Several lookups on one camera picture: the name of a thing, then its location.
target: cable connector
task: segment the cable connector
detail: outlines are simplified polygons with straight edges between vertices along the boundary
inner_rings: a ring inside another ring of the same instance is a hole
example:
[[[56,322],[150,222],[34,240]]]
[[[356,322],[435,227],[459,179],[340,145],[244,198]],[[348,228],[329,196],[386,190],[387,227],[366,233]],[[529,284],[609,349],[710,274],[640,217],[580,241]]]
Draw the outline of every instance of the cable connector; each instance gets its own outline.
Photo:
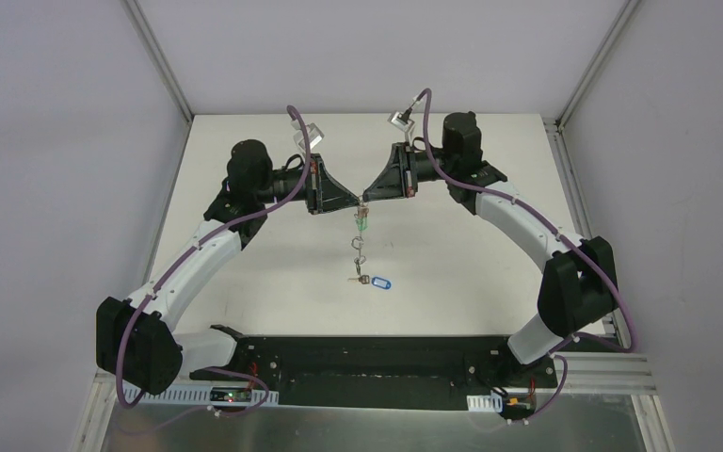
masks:
[[[300,124],[297,121],[290,122],[292,124],[293,128],[297,130],[297,133],[295,133],[292,136],[292,139],[295,141],[295,144],[300,149],[302,153],[306,153],[306,144],[303,139],[303,132],[300,131]],[[317,143],[323,140],[324,137],[326,137],[323,134],[323,131],[320,130],[319,127],[317,127],[314,122],[306,125],[306,132],[309,134],[309,147],[314,150],[314,147],[317,146]]]
[[[397,127],[398,130],[403,132],[404,134],[410,134],[411,130],[414,128],[414,121],[409,119],[409,115],[411,114],[411,109],[406,110],[406,113],[401,113],[399,111],[395,111],[392,115],[390,115],[387,122],[395,127]]]

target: blue key tag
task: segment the blue key tag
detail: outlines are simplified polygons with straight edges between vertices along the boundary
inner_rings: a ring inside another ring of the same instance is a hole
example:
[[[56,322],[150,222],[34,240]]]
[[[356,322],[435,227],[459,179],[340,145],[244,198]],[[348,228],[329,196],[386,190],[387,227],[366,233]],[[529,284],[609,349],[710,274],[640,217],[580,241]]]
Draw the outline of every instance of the blue key tag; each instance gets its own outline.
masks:
[[[392,288],[392,283],[389,280],[385,280],[378,276],[374,276],[370,283],[379,289],[389,290]]]

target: white cable clip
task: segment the white cable clip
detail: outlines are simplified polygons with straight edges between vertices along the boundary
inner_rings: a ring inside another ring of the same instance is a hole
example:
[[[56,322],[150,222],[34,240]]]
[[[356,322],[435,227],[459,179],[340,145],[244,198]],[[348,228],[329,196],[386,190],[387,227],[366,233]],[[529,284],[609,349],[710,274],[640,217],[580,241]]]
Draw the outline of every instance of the white cable clip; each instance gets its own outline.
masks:
[[[149,299],[156,299],[156,292],[153,290],[153,282],[148,283],[148,287],[145,289],[145,296]]]

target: metal sheet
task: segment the metal sheet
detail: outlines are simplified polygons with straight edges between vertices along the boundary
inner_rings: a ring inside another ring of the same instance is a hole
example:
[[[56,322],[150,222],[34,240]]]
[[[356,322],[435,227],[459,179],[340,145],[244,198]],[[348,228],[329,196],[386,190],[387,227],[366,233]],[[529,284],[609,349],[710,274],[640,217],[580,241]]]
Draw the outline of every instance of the metal sheet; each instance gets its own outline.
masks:
[[[140,405],[125,412],[116,408],[102,450],[645,450],[628,395],[563,395],[528,426],[509,426],[496,414],[485,412],[279,407],[234,419],[196,412],[140,437],[114,429],[116,421],[127,430],[151,428],[184,409]]]

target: wire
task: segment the wire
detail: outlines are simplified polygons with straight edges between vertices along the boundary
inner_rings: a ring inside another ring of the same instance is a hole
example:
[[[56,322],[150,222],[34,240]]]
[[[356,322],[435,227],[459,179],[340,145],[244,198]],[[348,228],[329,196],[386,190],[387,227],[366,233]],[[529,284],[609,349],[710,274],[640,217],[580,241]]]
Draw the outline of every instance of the wire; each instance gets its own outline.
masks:
[[[225,375],[225,376],[227,376],[227,377],[237,377],[237,378],[240,378],[240,379],[246,379],[246,380],[247,380],[248,382],[250,382],[250,383],[259,383],[259,385],[262,386],[262,388],[265,390],[265,395],[262,396],[262,399],[261,399],[260,401],[256,402],[256,403],[253,404],[253,405],[250,405],[250,406],[246,407],[244,410],[241,410],[241,411],[239,411],[239,412],[223,412],[223,411],[220,411],[220,410],[215,409],[215,407],[213,407],[212,405],[207,405],[207,406],[205,406],[205,407],[204,407],[204,406],[190,407],[190,408],[188,408],[187,410],[184,410],[183,412],[180,412],[180,413],[176,414],[175,416],[171,417],[171,418],[168,419],[167,421],[164,421],[164,422],[162,422],[162,423],[160,423],[160,424],[158,424],[158,425],[156,425],[156,426],[154,426],[154,427],[152,427],[152,428],[148,428],[148,429],[145,429],[145,430],[138,430],[138,431],[126,430],[125,428],[123,428],[123,427],[121,427],[120,425],[118,425],[118,421],[117,421],[117,417],[116,417],[116,418],[115,418],[116,420],[113,421],[113,422],[114,422],[114,428],[115,428],[115,430],[119,431],[120,433],[122,433],[122,434],[124,434],[124,435],[126,435],[126,436],[143,436],[143,435],[149,435],[149,434],[151,434],[151,433],[154,433],[154,432],[156,432],[156,431],[159,431],[159,430],[161,430],[162,428],[165,428],[165,427],[167,427],[167,426],[169,426],[169,425],[171,425],[171,424],[174,424],[174,423],[176,423],[176,422],[184,419],[185,417],[187,417],[188,415],[190,415],[190,414],[192,414],[192,413],[194,413],[194,412],[200,412],[200,411],[203,411],[203,410],[211,411],[212,409],[215,409],[215,410],[216,410],[215,412],[217,413],[217,415],[218,415],[219,417],[237,417],[237,416],[243,416],[243,415],[245,415],[245,414],[251,414],[252,412],[255,412],[256,410],[259,410],[260,408],[262,408],[262,405],[264,405],[265,402],[267,402],[267,400],[268,400],[269,397],[270,397],[270,389],[267,387],[267,385],[265,384],[265,382],[264,382],[264,381],[261,381],[260,379],[254,377],[254,376],[252,376],[252,375],[241,374],[241,373],[239,373],[239,372],[232,372],[232,371],[230,371],[230,370],[221,369],[221,368],[219,368],[219,367],[207,367],[207,368],[205,368],[205,369],[203,369],[203,370],[207,370],[207,371],[209,371],[209,372],[213,372],[213,373],[216,373],[216,374]]]
[[[561,381],[558,382],[558,387],[555,388],[555,392],[553,393],[553,395],[550,396],[550,399],[548,399],[546,402],[544,402],[544,405],[540,406],[533,414],[526,417],[525,418],[526,421],[530,421],[531,419],[536,418],[542,412],[544,412],[545,410],[550,408],[550,406],[553,405],[553,403],[555,402],[558,395],[561,394],[561,390],[564,389],[564,384],[567,383],[567,370],[568,370],[568,367],[570,366],[567,363],[567,358],[564,358],[561,355],[555,355],[554,357],[557,358],[558,360],[560,360],[564,364],[564,371],[561,373]]]
[[[303,157],[301,157],[299,153],[290,155],[290,157],[287,159],[286,163],[284,164],[283,168],[285,170],[289,170],[289,164],[296,160],[298,160],[298,162],[297,162],[297,165],[294,167],[294,169],[297,170],[298,168],[303,168]]]
[[[614,349],[616,351],[620,351],[623,353],[632,353],[636,349],[636,335],[635,335],[635,327],[634,327],[634,321],[633,318],[630,315],[630,312],[628,311],[627,307],[625,306],[625,302],[622,299],[622,295],[619,293],[617,287],[614,285],[614,283],[611,281],[610,278],[608,278],[608,275],[605,274],[602,268],[598,266],[594,261],[592,261],[588,256],[586,256],[582,251],[578,250],[578,247],[575,246],[575,244],[572,243],[571,240],[569,240],[566,236],[564,236],[558,228],[556,228],[550,220],[548,220],[546,217],[544,217],[538,210],[536,210],[533,206],[528,204],[527,202],[516,198],[512,195],[509,195],[507,193],[504,193],[502,191],[493,190],[491,188],[486,188],[483,186],[473,186],[470,184],[464,184],[462,182],[459,182],[452,177],[448,176],[440,167],[439,162],[437,162],[436,158],[434,158],[433,151],[431,149],[430,140],[428,139],[428,116],[430,115],[431,110],[431,97],[432,97],[432,91],[430,88],[423,89],[422,92],[417,96],[417,101],[422,100],[423,98],[426,98],[426,111],[423,115],[423,141],[426,145],[426,154],[428,156],[428,160],[430,160],[431,165],[434,167],[434,170],[437,172],[437,174],[440,175],[444,179],[445,182],[447,182],[451,186],[457,186],[459,188],[464,188],[466,190],[472,190],[474,192],[478,193],[485,193],[488,195],[494,195],[498,198],[503,198],[509,202],[513,202],[518,204],[521,208],[523,208],[525,211],[527,211],[529,214],[531,214],[536,220],[538,220],[544,227],[546,227],[551,234],[555,235],[556,239],[559,240],[561,243],[563,243],[567,248],[569,248],[576,256],[578,256],[581,260],[586,263],[587,266],[589,266],[594,272],[597,274],[598,277],[602,280],[602,282],[605,284],[605,286],[608,288],[608,291],[611,293],[611,295],[614,297],[614,300],[617,302],[617,306],[622,311],[622,315],[625,317],[625,324],[628,328],[628,333],[630,335],[630,341],[631,344],[629,347],[620,347],[616,346],[614,344],[611,344],[610,342],[595,336],[594,334],[589,334],[587,332],[577,332],[576,335],[580,337],[586,337],[588,339],[592,339],[608,348]],[[558,351],[560,348],[565,346],[571,341],[571,338],[567,338],[563,341],[561,341],[560,344],[555,346],[551,351],[550,355],[553,356],[553,354]],[[555,388],[555,392],[550,397],[550,399],[542,405],[536,412],[534,412],[532,415],[526,418],[526,420],[531,419],[535,416],[537,416],[539,413],[544,412],[547,408],[550,407],[550,405],[555,402],[555,399],[557,396],[561,393],[561,390],[564,388],[564,384],[567,382],[567,359],[564,358],[561,355],[555,355],[556,358],[558,358],[563,364],[564,364],[564,372],[561,376],[561,381],[558,382],[558,386]]]
[[[254,212],[249,215],[245,215],[244,217],[233,219],[223,225],[221,225],[218,228],[215,228],[211,233],[205,235],[201,240],[198,241],[197,247],[191,247],[188,250],[186,250],[181,256],[179,256],[178,259],[173,263],[173,265],[168,268],[165,273],[162,274],[162,277],[159,278],[159,280],[153,285],[153,293],[156,294],[162,286],[168,281],[170,276],[173,275],[173,273],[179,269],[179,267],[186,262],[186,260],[195,253],[199,248],[201,248],[206,242],[212,239],[215,235],[218,235],[222,233],[223,231],[228,230],[232,226],[235,226],[237,224],[240,224],[244,221],[248,221],[250,219],[255,219],[259,217],[263,217],[269,213],[275,212],[276,210],[279,210],[282,208],[285,204],[287,204],[289,201],[291,201],[295,195],[298,193],[298,191],[303,187],[303,184],[306,182],[306,177],[309,175],[309,166],[308,165],[312,160],[312,146],[309,142],[309,132],[306,128],[306,122],[303,121],[303,118],[300,116],[300,112],[297,111],[297,109],[292,106],[287,106],[287,113],[289,113],[290,118],[297,121],[298,125],[300,126],[300,132],[303,134],[303,143],[305,147],[305,165],[303,166],[303,171],[300,173],[300,178],[297,180],[297,184],[295,187],[290,191],[290,193],[281,201],[276,202],[275,204],[271,205],[270,207],[267,207],[264,210],[260,210],[259,212]],[[128,348],[129,344],[129,336],[131,335],[131,332],[134,330],[135,324],[137,323],[137,320],[139,319],[139,316],[142,314],[143,310],[148,306],[148,303],[151,302],[153,299],[153,296],[151,294],[146,295],[145,298],[139,303],[137,308],[135,309],[132,316],[129,318],[128,323],[126,323],[126,328],[123,330],[123,336],[120,338],[120,345],[118,346],[118,362],[115,367],[115,386],[116,390],[118,392],[118,402],[124,409],[130,409],[133,408],[137,403],[139,403],[139,400],[145,395],[145,391],[140,391],[140,393],[137,395],[137,398],[132,400],[131,402],[126,400],[126,396],[123,392],[123,361],[125,360],[126,356],[126,349]]]
[[[251,363],[248,367],[248,370],[250,371],[251,375],[254,377],[259,377],[259,367],[256,365],[256,363]],[[253,389],[254,381],[252,379],[248,380],[248,387],[245,389]]]

